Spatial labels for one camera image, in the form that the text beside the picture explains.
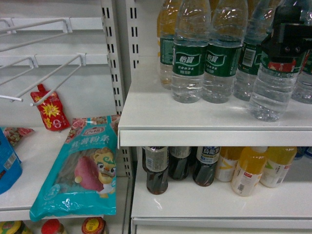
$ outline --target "red sauce pouch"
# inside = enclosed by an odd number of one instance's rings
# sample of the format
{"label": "red sauce pouch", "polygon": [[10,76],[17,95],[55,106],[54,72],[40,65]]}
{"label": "red sauce pouch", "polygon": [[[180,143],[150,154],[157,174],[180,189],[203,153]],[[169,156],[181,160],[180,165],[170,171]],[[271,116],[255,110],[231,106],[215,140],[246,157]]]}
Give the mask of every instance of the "red sauce pouch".
{"label": "red sauce pouch", "polygon": [[[39,92],[31,92],[30,96],[34,102],[38,102],[49,91],[46,90],[43,84],[38,86]],[[69,128],[70,123],[67,120],[63,105],[56,92],[53,92],[42,104],[37,106],[46,129],[51,131],[61,131]]]}

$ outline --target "jar lid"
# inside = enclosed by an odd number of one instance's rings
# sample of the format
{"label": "jar lid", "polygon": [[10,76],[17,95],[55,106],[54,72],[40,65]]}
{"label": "jar lid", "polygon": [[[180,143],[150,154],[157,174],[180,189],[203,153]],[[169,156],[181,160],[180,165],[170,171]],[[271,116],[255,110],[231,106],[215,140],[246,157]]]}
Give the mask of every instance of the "jar lid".
{"label": "jar lid", "polygon": [[90,217],[85,219],[81,230],[84,234],[100,234],[105,224],[106,222],[101,217]]}
{"label": "jar lid", "polygon": [[58,219],[56,219],[56,218],[49,219],[42,226],[41,233],[42,234],[58,233],[59,228],[60,228],[60,222]]}
{"label": "jar lid", "polygon": [[0,234],[14,234],[21,226],[21,221],[0,222]]}

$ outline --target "white label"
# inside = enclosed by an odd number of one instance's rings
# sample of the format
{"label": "white label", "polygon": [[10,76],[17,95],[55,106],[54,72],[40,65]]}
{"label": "white label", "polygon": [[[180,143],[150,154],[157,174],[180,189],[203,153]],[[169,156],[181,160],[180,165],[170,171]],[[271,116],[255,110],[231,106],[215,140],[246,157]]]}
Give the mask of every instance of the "white label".
{"label": "white label", "polygon": [[220,147],[215,146],[201,146],[197,150],[198,161],[205,164],[214,164],[218,161],[220,154]]}
{"label": "white label", "polygon": [[145,147],[146,167],[152,172],[161,172],[168,167],[168,147],[160,150],[152,150]]}
{"label": "white label", "polygon": [[220,155],[216,165],[215,177],[223,182],[231,181],[237,162],[238,160],[228,160]]}
{"label": "white label", "polygon": [[176,158],[186,158],[191,153],[190,146],[172,146],[169,147],[170,154]]}
{"label": "white label", "polygon": [[237,194],[241,196],[249,196],[256,185],[259,183],[262,174],[254,175],[244,171],[239,163],[237,164],[231,186]]}
{"label": "white label", "polygon": [[291,164],[281,165],[268,159],[260,182],[267,187],[278,187],[284,180]]}

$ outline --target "vermicelli package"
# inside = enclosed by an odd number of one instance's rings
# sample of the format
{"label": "vermicelli package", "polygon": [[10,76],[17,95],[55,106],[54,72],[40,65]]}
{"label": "vermicelli package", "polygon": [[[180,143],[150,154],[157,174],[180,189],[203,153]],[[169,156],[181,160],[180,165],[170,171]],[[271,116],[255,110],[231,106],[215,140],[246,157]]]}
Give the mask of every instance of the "vermicelli package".
{"label": "vermicelli package", "polygon": [[33,206],[30,219],[115,215],[117,126],[120,116],[74,119]]}

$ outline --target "clear plastic bottle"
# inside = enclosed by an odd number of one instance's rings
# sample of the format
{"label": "clear plastic bottle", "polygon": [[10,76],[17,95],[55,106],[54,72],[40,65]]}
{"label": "clear plastic bottle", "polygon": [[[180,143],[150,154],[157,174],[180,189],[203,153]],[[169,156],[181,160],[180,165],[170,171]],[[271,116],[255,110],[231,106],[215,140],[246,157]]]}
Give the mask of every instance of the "clear plastic bottle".
{"label": "clear plastic bottle", "polygon": [[296,153],[297,147],[293,146],[269,147],[260,182],[269,188],[278,187],[283,182]]}
{"label": "clear plastic bottle", "polygon": [[209,29],[202,98],[227,102],[248,23],[247,0],[220,0]]}
{"label": "clear plastic bottle", "polygon": [[171,85],[178,102],[193,103],[201,97],[210,22],[209,0],[182,1],[175,26]]}
{"label": "clear plastic bottle", "polygon": [[[310,5],[311,0],[283,0],[279,7],[301,7],[300,20],[307,24]],[[265,122],[275,122],[282,117],[292,96],[305,55],[294,58],[292,62],[281,63],[272,62],[268,55],[262,52],[260,68],[249,101],[249,112],[252,116]]]}
{"label": "clear plastic bottle", "polygon": [[250,196],[259,183],[266,164],[268,147],[245,147],[236,166],[232,189],[240,196]]}
{"label": "clear plastic bottle", "polygon": [[244,147],[221,147],[220,156],[216,165],[215,177],[222,182],[229,182]]}
{"label": "clear plastic bottle", "polygon": [[168,175],[175,180],[183,180],[189,174],[190,146],[169,147],[169,168]]}
{"label": "clear plastic bottle", "polygon": [[209,186],[215,178],[215,169],[220,155],[219,146],[200,146],[197,149],[193,180],[200,186]]}
{"label": "clear plastic bottle", "polygon": [[262,49],[260,43],[271,31],[275,8],[279,0],[261,0],[248,21],[247,32],[236,71],[233,95],[249,101],[260,66]]}
{"label": "clear plastic bottle", "polygon": [[166,89],[171,89],[176,16],[180,5],[181,0],[165,0],[159,13],[160,82]]}
{"label": "clear plastic bottle", "polygon": [[145,146],[147,178],[146,187],[155,195],[168,188],[169,150],[164,146]]}
{"label": "clear plastic bottle", "polygon": [[312,51],[310,51],[308,60],[297,77],[292,99],[302,103],[312,104]]}

